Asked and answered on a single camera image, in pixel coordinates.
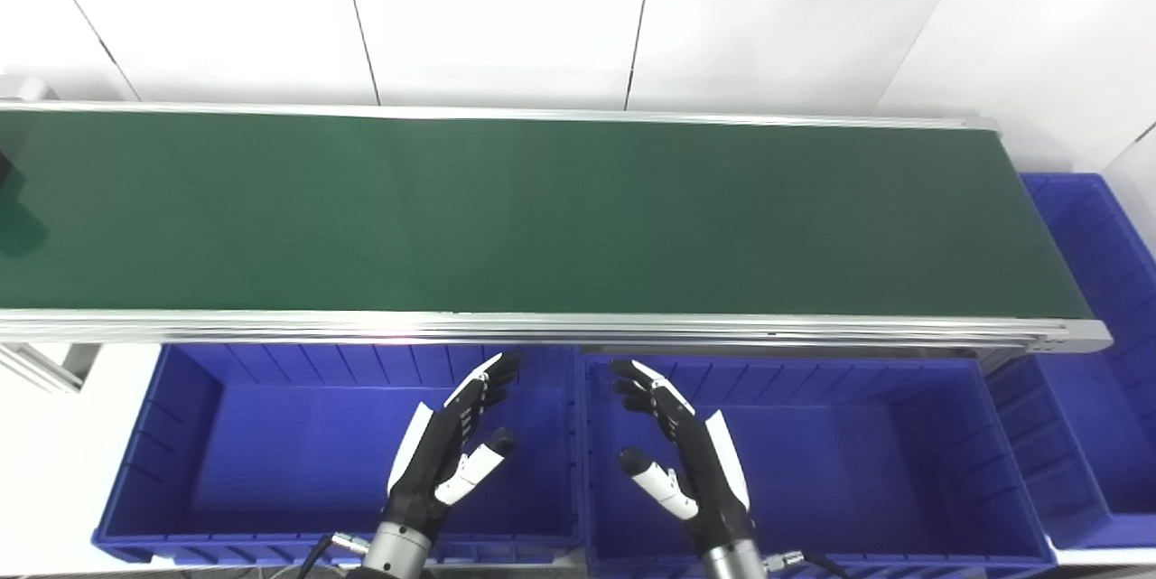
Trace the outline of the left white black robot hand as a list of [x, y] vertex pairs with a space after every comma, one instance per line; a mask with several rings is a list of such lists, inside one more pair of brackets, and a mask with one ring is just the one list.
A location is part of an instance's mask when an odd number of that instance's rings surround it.
[[521, 365], [521, 351], [495, 354], [470, 370], [439, 409], [417, 406], [390, 472], [383, 522], [438, 539], [449, 510], [516, 450], [517, 435], [509, 426], [474, 448], [468, 444], [489, 407], [507, 398]]

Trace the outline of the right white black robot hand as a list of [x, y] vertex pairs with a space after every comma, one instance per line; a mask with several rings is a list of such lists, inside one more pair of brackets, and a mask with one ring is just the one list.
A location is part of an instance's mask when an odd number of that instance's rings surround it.
[[753, 543], [746, 472], [722, 411], [701, 418], [668, 377], [640, 361], [612, 361], [610, 370], [624, 409], [652, 417], [681, 463], [674, 469], [628, 446], [620, 451], [620, 470], [686, 525], [699, 556]]

